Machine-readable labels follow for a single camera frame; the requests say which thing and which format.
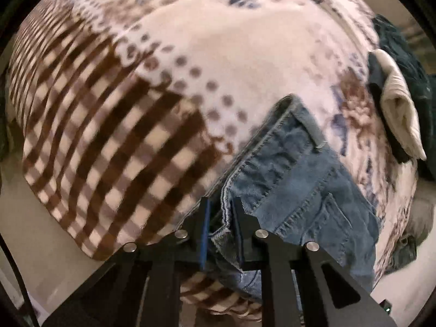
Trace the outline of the blue denim jeans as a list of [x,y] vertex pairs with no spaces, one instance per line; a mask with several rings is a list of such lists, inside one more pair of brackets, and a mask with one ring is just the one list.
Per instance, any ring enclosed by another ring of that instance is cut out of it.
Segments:
[[295,95],[282,98],[211,194],[212,275],[252,300],[259,272],[237,260],[231,202],[283,241],[318,243],[365,290],[374,281],[378,218],[315,119]]

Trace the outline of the small dark grey garment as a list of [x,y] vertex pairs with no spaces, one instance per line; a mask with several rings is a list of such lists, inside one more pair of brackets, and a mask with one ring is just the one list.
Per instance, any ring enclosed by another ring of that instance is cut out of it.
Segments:
[[396,243],[385,274],[389,275],[403,269],[417,258],[417,245],[413,235],[404,234]]

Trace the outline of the grey pillow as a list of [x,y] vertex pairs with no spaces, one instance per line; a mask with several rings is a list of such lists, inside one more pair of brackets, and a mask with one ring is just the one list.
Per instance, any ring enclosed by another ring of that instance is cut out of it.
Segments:
[[429,236],[434,224],[435,205],[428,199],[414,198],[405,234],[420,246]]

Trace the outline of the floral bed blanket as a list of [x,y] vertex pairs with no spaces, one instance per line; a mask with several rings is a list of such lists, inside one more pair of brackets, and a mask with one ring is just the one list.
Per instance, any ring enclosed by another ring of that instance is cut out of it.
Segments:
[[[103,261],[179,227],[295,95],[375,209],[374,287],[417,182],[367,87],[375,16],[362,0],[41,0],[10,59],[24,179]],[[262,310],[212,272],[184,278],[181,297],[250,320]]]

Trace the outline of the folded white cloth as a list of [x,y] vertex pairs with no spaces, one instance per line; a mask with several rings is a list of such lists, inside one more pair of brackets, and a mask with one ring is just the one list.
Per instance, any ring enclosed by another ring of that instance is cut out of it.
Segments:
[[417,109],[399,66],[382,49],[374,50],[372,55],[386,76],[381,92],[381,110],[389,130],[408,156],[426,160]]

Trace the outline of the dark teal quilt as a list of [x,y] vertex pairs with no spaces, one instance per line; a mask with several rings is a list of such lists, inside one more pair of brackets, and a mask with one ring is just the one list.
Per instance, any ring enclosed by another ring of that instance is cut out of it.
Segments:
[[428,74],[412,52],[401,31],[380,14],[373,18],[379,46],[399,66],[409,88],[420,124],[420,136],[426,160],[418,162],[418,171],[426,180],[435,180],[435,75]]

